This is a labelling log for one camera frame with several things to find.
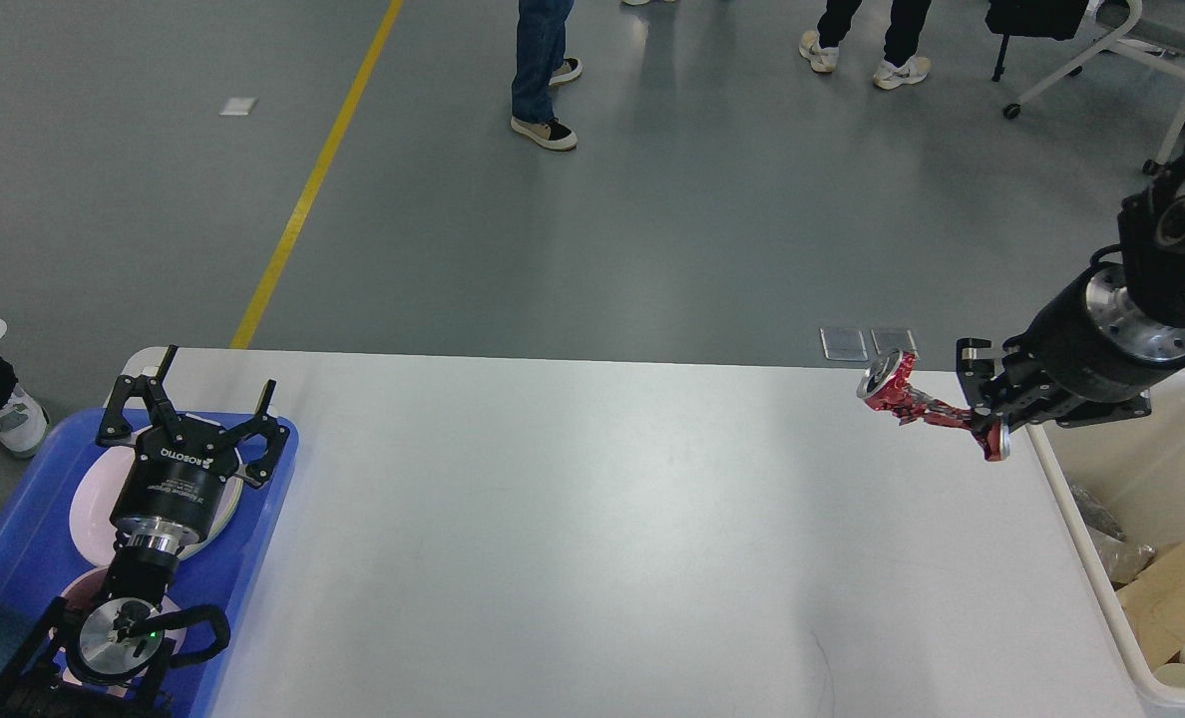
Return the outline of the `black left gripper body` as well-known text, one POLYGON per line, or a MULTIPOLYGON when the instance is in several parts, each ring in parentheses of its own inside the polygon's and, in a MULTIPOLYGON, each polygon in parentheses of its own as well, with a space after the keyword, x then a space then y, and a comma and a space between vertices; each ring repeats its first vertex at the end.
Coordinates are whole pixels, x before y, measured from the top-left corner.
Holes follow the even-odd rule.
POLYGON ((149 427, 134 436, 134 462, 110 523, 120 539, 164 539, 166 549, 204 541, 228 479, 210 473, 210 440, 222 424, 149 427))

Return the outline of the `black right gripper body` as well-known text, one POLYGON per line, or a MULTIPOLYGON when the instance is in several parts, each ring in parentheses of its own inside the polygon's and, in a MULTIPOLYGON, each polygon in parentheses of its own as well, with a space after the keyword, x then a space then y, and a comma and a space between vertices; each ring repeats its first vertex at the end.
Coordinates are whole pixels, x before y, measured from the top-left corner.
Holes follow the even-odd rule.
POLYGON ((1145 314, 1121 264, 1085 269, 1017 336, 1021 350, 1003 368, 1023 415, 1121 403, 1185 368, 1185 327, 1145 314))

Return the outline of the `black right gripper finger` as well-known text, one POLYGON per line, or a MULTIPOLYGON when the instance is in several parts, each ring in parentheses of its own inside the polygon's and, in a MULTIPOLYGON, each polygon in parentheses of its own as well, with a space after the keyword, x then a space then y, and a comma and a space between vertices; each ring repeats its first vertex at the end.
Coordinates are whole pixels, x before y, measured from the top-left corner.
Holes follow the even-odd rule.
POLYGON ((1121 403, 1084 403, 1076 406, 1071 412, 1063 414, 1053 419, 1061 428, 1100 427, 1120 419, 1138 419, 1148 417, 1152 414, 1152 400, 1149 392, 1140 392, 1129 400, 1121 403))
POLYGON ((989 428, 998 424, 1017 429, 1027 423, 1026 416, 1016 408, 1016 400, 1008 396, 1012 382, 1003 368, 1007 355, 1019 353, 1021 341, 1024 336, 1010 336, 999 350, 994 350, 987 339, 957 339, 957 382, 971 409, 972 435, 987 435, 989 428))

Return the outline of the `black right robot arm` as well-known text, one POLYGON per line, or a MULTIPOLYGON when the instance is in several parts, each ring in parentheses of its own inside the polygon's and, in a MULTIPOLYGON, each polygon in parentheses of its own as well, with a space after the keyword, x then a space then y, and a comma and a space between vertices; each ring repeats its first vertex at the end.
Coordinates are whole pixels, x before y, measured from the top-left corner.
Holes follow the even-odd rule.
POLYGON ((1152 412, 1149 387, 1185 368, 1185 147, 1117 213, 1120 255, 1084 271, 1003 342, 999 363, 957 365, 973 432, 1052 419, 1094 427, 1152 412), (989 377, 982 376, 989 370, 989 377))

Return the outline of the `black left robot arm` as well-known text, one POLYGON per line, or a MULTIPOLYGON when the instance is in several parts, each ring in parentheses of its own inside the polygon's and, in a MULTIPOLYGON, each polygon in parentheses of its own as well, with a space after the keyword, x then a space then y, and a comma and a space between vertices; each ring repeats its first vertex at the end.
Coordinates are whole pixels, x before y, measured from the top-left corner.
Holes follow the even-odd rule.
POLYGON ((201 717, 290 482, 273 414, 182 412, 155 373, 56 427, 0 519, 0 717, 201 717))

